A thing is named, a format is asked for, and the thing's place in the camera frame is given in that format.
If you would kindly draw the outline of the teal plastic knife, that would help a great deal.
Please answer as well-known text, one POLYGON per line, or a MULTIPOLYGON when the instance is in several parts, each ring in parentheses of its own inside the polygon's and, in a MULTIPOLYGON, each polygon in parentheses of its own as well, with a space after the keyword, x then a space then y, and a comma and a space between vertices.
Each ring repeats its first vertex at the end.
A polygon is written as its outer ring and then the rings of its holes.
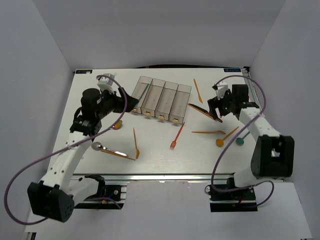
POLYGON ((149 83, 148 84, 146 84, 146 86, 144 87, 144 89, 143 89, 143 91, 142 91, 142 93, 141 93, 141 95, 140 95, 140 97, 139 97, 139 102, 141 101, 141 99, 143 98, 143 96, 144 96, 144 94, 145 94, 145 92, 148 90, 148 88, 149 88, 149 83))

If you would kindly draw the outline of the orange plastic knife top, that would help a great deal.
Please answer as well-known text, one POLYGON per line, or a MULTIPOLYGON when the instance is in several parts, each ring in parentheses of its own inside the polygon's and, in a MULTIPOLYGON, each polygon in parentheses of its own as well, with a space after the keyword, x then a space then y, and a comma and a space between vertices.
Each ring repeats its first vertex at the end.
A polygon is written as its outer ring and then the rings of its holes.
POLYGON ((200 90, 199 90, 199 87, 198 87, 198 83, 197 83, 195 78, 193 79, 193 82, 194 82, 195 89, 196 89, 196 92, 197 92, 197 95, 198 95, 198 100, 199 100, 200 103, 203 104, 203 99, 202 99, 202 96, 201 96, 201 93, 200 93, 200 90))

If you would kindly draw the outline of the teal plastic spoon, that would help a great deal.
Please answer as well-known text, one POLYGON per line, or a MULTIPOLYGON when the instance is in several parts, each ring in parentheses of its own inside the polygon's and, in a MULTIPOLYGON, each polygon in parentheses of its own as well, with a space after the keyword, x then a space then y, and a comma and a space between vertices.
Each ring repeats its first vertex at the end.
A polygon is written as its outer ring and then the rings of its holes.
POLYGON ((250 134, 250 132, 248 131, 244 136, 242 137, 237 137, 236 140, 235 140, 235 143, 238 145, 238 146, 243 146, 244 145, 244 142, 245 142, 245 138, 250 134))

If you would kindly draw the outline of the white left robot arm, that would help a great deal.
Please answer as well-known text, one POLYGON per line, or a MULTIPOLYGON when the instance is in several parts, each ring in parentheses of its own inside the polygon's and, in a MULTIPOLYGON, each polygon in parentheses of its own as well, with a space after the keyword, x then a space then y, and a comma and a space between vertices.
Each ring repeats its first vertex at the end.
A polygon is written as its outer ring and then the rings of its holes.
POLYGON ((58 155, 38 183, 32 182, 27 188, 33 214, 64 223, 78 204, 106 196, 105 179, 100 175, 86 175, 74 185, 70 185, 70 181, 81 158, 100 131, 101 120, 111 112, 130 112, 138 104, 138 99, 124 90, 119 92, 120 96, 96 88, 83 91, 81 106, 76 110, 70 127, 66 151, 58 155))

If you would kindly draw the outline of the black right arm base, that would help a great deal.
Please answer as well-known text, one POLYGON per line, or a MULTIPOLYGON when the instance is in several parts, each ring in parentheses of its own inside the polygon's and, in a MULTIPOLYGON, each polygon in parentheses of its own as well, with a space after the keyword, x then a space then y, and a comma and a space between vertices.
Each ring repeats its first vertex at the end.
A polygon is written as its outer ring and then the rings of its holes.
MULTIPOLYGON (((235 188, 232 175, 218 174, 213 178, 214 186, 221 190, 235 188)), ((211 213, 235 213, 235 212, 257 212, 257 201, 253 189, 238 190, 233 192, 218 192, 211 184, 204 188, 209 196, 211 213)))

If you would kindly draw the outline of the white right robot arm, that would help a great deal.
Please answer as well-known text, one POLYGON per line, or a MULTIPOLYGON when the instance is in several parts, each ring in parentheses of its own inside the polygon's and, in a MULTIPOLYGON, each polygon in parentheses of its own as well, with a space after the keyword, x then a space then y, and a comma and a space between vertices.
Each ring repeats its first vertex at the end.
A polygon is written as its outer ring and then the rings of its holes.
POLYGON ((213 86, 216 97, 207 101, 209 115, 217 122, 221 117, 233 114, 252 135, 255 148, 250 165, 233 174, 233 182, 225 188, 226 195, 236 200, 244 193, 244 187, 254 186, 260 179, 283 179, 293 173, 295 141, 282 135, 266 120, 259 106, 249 101, 246 84, 213 86))

